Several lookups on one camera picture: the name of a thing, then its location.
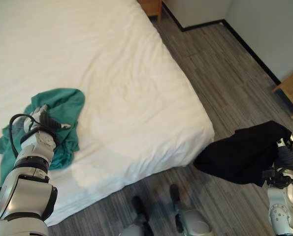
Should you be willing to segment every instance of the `teal cloth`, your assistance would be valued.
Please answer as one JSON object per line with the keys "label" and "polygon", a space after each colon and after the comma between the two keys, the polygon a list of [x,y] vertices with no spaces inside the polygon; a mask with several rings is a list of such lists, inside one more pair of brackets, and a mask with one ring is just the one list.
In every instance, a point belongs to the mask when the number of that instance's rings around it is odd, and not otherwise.
{"label": "teal cloth", "polygon": [[[25,114],[30,114],[37,107],[48,105],[48,115],[60,123],[68,123],[70,129],[58,130],[57,136],[60,145],[54,151],[54,158],[50,170],[61,169],[70,165],[73,161],[74,152],[79,150],[76,134],[77,118],[85,102],[84,94],[74,88],[58,88],[42,92],[32,97],[32,103],[25,109]],[[24,135],[21,127],[13,136],[14,144],[19,152],[21,150],[20,139]],[[3,136],[0,138],[0,154],[3,155],[0,164],[0,186],[6,176],[13,169],[15,157],[9,141],[8,126],[2,129]]]}

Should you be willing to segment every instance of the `floor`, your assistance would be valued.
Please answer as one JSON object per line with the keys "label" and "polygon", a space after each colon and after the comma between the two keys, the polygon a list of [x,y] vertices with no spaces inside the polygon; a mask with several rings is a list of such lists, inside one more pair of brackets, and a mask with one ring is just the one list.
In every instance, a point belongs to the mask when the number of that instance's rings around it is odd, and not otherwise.
{"label": "floor", "polygon": [[[291,112],[271,90],[275,84],[222,25],[181,32],[163,14],[152,21],[204,105],[215,140],[235,129],[275,120],[293,131]],[[130,199],[141,196],[156,236],[177,236],[169,186],[180,187],[187,205],[200,210],[216,236],[273,236],[266,187],[237,185],[192,165],[147,177],[50,227],[53,236],[117,236],[135,218]]]}

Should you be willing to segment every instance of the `bed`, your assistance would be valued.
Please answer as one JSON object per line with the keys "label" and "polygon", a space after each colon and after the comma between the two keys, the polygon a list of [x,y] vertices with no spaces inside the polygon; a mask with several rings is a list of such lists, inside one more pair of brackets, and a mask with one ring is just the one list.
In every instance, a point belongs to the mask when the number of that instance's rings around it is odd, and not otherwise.
{"label": "bed", "polygon": [[189,164],[213,141],[212,123],[136,0],[0,1],[0,136],[35,94],[86,97],[54,225],[151,174]]}

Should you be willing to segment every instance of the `black cloth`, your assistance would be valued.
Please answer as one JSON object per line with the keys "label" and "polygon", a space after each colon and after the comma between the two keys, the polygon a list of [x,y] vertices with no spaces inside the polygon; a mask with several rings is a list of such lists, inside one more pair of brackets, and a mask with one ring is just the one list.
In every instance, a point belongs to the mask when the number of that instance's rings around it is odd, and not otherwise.
{"label": "black cloth", "polygon": [[194,166],[234,183],[262,186],[262,172],[278,157],[276,141],[283,138],[286,142],[291,134],[274,121],[239,129],[231,137],[207,146],[195,159]]}

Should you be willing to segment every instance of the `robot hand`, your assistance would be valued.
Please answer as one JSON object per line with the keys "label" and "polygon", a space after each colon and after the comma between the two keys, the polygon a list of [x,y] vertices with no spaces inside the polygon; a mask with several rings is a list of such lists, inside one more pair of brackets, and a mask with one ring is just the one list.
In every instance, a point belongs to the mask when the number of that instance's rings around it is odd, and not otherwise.
{"label": "robot hand", "polygon": [[71,127],[69,124],[61,124],[57,121],[51,119],[47,115],[47,105],[43,105],[42,107],[37,107],[32,113],[30,113],[30,116],[34,118],[32,120],[31,118],[27,118],[24,121],[24,131],[26,133],[30,132],[31,130],[40,127],[41,125],[48,126],[54,130],[56,129],[68,129]]}

